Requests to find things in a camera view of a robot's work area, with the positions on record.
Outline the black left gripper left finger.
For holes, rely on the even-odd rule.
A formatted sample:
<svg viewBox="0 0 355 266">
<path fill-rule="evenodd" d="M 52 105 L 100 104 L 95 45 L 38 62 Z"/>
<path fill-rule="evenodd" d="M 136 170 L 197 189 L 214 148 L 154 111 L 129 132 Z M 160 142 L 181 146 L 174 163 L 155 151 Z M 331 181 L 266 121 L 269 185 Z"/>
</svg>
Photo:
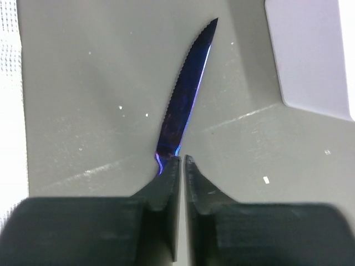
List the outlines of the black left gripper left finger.
<svg viewBox="0 0 355 266">
<path fill-rule="evenodd" d="M 172 265 L 179 157 L 129 197 L 32 197 L 1 233 L 2 265 Z"/>
</svg>

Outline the white divided plastic container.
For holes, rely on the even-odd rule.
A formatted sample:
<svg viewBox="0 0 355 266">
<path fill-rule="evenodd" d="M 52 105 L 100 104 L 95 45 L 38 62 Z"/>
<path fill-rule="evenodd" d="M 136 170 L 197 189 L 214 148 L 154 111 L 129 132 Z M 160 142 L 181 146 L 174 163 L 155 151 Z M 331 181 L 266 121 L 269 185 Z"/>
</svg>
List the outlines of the white divided plastic container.
<svg viewBox="0 0 355 266">
<path fill-rule="evenodd" d="M 265 1 L 285 105 L 354 121 L 354 1 Z"/>
</svg>

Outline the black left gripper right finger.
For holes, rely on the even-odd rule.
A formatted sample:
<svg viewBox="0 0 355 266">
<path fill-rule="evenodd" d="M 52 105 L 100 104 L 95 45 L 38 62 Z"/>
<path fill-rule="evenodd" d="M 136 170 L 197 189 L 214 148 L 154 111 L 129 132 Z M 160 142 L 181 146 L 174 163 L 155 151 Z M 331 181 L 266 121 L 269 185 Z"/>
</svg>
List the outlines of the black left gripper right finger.
<svg viewBox="0 0 355 266">
<path fill-rule="evenodd" d="M 353 265 L 354 234 L 324 203 L 241 203 L 184 162 L 192 265 Z"/>
</svg>

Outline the dark blue table knife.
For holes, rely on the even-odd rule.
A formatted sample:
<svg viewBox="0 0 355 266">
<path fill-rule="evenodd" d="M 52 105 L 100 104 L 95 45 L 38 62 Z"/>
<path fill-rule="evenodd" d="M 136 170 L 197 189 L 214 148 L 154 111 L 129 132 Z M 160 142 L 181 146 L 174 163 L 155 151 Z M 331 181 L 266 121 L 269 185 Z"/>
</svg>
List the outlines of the dark blue table knife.
<svg viewBox="0 0 355 266">
<path fill-rule="evenodd" d="M 207 60 L 219 19 L 212 19 L 190 46 L 170 95 L 160 128 L 155 159 L 157 175 L 173 157 L 179 154 L 182 139 L 189 124 L 197 94 L 204 76 Z"/>
</svg>

